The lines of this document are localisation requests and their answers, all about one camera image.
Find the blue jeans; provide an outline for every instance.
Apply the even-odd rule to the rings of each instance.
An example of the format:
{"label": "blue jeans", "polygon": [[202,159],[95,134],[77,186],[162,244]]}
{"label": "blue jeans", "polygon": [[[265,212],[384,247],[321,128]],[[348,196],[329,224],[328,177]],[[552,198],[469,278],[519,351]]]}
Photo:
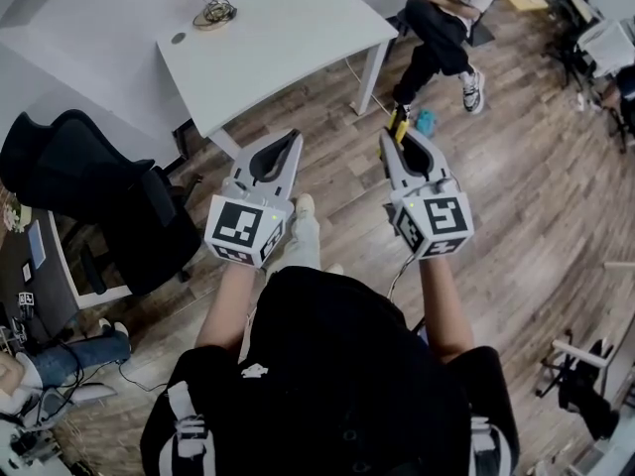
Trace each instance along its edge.
{"label": "blue jeans", "polygon": [[101,336],[79,340],[66,347],[58,345],[37,356],[29,355],[44,387],[61,386],[77,372],[77,361],[85,371],[90,367],[130,358],[130,340],[120,331],[104,327]]}

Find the person in blue jeans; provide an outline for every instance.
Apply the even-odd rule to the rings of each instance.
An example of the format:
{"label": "person in blue jeans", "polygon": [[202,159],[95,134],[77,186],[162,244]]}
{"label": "person in blue jeans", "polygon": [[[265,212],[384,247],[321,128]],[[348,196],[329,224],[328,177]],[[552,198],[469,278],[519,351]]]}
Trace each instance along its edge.
{"label": "person in blue jeans", "polygon": [[0,413],[17,415],[31,397],[64,384],[79,369],[130,358],[128,330],[99,319],[101,335],[66,345],[57,345],[40,354],[17,353],[15,358],[0,351]]}

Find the blue object on floor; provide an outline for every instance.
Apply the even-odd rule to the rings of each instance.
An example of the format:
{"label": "blue object on floor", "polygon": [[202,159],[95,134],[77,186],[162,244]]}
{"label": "blue object on floor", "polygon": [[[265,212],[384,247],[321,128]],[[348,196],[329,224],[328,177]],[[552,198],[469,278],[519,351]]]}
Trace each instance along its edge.
{"label": "blue object on floor", "polygon": [[416,127],[427,138],[431,138],[435,133],[435,124],[437,123],[437,116],[432,111],[422,109],[417,118]]}

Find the black pants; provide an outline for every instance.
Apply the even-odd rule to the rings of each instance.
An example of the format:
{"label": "black pants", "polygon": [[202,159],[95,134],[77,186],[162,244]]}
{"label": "black pants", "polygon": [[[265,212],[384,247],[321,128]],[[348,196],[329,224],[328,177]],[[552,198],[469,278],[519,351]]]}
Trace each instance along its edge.
{"label": "black pants", "polygon": [[444,75],[472,72],[462,43],[467,30],[462,21],[428,0],[408,0],[406,20],[424,42],[413,51],[410,66],[393,90],[398,104],[410,104],[417,92],[441,71]]}

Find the white pants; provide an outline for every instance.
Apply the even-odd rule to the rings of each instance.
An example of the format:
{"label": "white pants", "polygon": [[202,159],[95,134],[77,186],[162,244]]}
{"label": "white pants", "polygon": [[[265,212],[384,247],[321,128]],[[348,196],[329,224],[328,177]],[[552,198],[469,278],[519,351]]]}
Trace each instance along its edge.
{"label": "white pants", "polygon": [[280,259],[267,268],[267,282],[272,274],[288,266],[304,266],[321,270],[319,262],[319,223],[315,216],[303,212],[291,226],[291,240]]}

